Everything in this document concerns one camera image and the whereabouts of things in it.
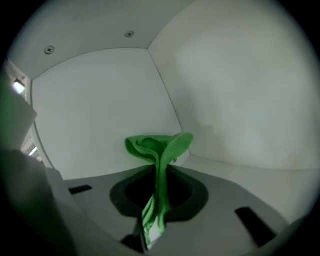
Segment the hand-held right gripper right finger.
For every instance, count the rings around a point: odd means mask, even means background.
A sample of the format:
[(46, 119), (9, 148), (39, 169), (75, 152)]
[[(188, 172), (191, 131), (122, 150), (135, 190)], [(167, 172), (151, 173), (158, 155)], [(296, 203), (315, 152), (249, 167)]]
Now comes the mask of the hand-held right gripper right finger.
[(197, 179), (169, 165), (166, 170), (170, 210), (167, 222), (185, 222), (194, 218), (207, 204), (209, 192)]

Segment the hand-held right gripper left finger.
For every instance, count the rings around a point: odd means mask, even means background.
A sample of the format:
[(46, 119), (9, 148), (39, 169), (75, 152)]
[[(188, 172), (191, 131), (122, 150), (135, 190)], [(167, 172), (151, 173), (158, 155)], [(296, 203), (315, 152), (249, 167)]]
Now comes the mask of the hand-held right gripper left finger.
[(121, 215), (140, 218), (154, 192), (155, 168), (144, 166), (116, 183), (110, 191), (110, 200)]

